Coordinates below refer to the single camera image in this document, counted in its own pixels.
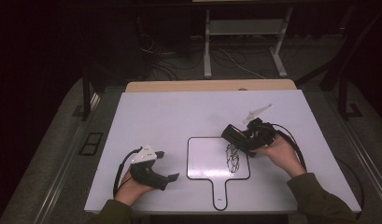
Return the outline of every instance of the hand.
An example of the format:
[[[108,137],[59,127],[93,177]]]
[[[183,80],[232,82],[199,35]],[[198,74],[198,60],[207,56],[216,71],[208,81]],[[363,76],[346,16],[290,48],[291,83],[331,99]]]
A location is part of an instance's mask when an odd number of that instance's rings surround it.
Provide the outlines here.
[[[276,166],[286,171],[291,178],[306,173],[296,156],[295,150],[279,134],[276,134],[275,141],[270,146],[259,147],[251,151],[268,156]]]
[[[121,187],[118,189],[115,195],[115,200],[121,203],[125,203],[129,206],[133,204],[145,193],[154,190],[155,188],[140,184],[133,180],[129,170],[121,180]]]

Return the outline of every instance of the dark floor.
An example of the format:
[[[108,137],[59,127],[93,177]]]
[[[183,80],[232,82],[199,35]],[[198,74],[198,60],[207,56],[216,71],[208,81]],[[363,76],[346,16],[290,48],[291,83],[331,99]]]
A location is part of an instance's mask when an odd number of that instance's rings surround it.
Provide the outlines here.
[[[204,79],[203,41],[198,37],[193,41],[192,54],[186,57],[178,57],[170,49],[161,49],[161,58],[154,64],[157,68],[150,72],[147,80]],[[337,53],[343,41],[340,35],[327,35],[321,39],[298,36],[286,39],[280,55],[289,78],[296,80],[325,64]],[[260,78],[254,73],[265,78],[280,78],[268,50],[275,44],[272,38],[257,36],[247,41],[241,37],[224,38],[213,40],[211,44],[212,79]],[[227,54],[253,73],[240,69]],[[337,87],[330,92],[323,92],[318,87],[323,76],[321,74],[298,88],[303,90],[332,154],[338,158],[363,208],[359,222],[382,223],[382,119],[358,89],[350,85],[348,102],[355,104],[363,117],[342,120],[336,110]],[[90,117],[81,121],[80,117],[73,117],[77,106],[82,105],[81,80],[74,84],[1,223],[30,223],[35,220],[36,223],[81,223],[93,216],[84,212],[83,206],[123,90],[122,87],[108,87],[104,93],[99,93],[98,104],[95,104]],[[88,133],[104,134],[94,157],[78,155]],[[358,152],[362,149],[367,151],[372,164],[364,161],[365,154]],[[289,215],[289,220],[290,223],[305,223],[299,214]]]

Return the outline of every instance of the white tabletop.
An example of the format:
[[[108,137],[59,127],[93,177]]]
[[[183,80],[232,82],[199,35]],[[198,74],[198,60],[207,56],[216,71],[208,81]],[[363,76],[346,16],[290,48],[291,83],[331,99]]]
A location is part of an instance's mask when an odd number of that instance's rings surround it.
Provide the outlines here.
[[[264,156],[248,158],[250,177],[226,183],[227,207],[213,204],[210,181],[187,177],[188,140],[220,136],[228,124],[245,130],[249,111],[272,104],[260,118],[280,124],[295,137],[308,172],[321,186],[348,204],[360,207],[339,169],[301,91],[169,91],[125,92],[96,171],[86,211],[99,212],[112,188],[118,166],[133,149],[151,144],[164,151],[153,170],[160,175],[180,173],[165,191],[144,195],[133,207],[138,214],[272,214],[296,211],[286,182],[290,179]]]

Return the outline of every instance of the forearm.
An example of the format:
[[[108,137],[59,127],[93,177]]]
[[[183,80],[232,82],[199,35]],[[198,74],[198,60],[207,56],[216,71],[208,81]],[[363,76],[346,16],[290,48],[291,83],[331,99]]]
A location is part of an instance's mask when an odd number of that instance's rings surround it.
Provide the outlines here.
[[[100,214],[92,218],[87,224],[127,224],[132,215],[132,208],[115,200],[106,201]]]
[[[350,208],[342,200],[325,191],[314,174],[298,175],[288,182],[298,203],[298,211],[309,219],[340,220],[356,223]]]

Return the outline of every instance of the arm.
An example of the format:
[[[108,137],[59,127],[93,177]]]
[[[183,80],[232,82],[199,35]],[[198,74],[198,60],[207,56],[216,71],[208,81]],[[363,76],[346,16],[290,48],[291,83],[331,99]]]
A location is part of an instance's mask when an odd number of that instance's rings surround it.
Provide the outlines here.
[[[252,150],[269,157],[291,177],[288,185],[298,203],[298,211],[309,223],[356,223],[351,210],[338,197],[325,191],[314,174],[308,174],[299,163],[290,144],[280,135],[269,147]]]
[[[106,201],[100,214],[89,220],[88,224],[127,224],[132,215],[133,204],[145,193],[154,188],[142,185],[132,179],[128,171],[121,180],[122,185],[114,200]]]

